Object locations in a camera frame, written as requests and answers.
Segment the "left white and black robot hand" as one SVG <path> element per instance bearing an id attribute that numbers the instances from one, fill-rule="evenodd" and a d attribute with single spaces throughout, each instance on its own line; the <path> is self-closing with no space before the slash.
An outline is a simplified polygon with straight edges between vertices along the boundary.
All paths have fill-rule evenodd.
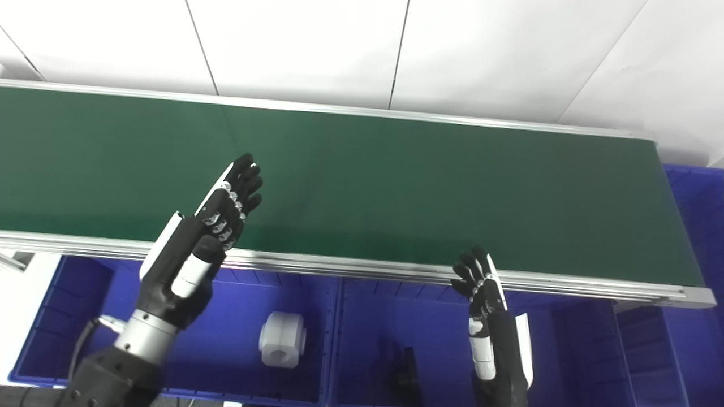
<path id="1" fill-rule="evenodd" d="M 209 304 L 212 281 L 262 201 L 252 154 L 228 165 L 194 215 L 175 212 L 140 268 L 135 309 L 186 329 Z"/>

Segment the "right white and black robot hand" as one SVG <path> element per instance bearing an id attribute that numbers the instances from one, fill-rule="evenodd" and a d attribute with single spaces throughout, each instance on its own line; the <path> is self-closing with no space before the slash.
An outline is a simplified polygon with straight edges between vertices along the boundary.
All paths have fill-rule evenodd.
<path id="1" fill-rule="evenodd" d="M 472 386 L 478 406 L 528 406 L 533 383 L 528 316 L 512 314 L 491 255 L 481 245 L 460 253 L 451 286 L 469 303 Z"/>

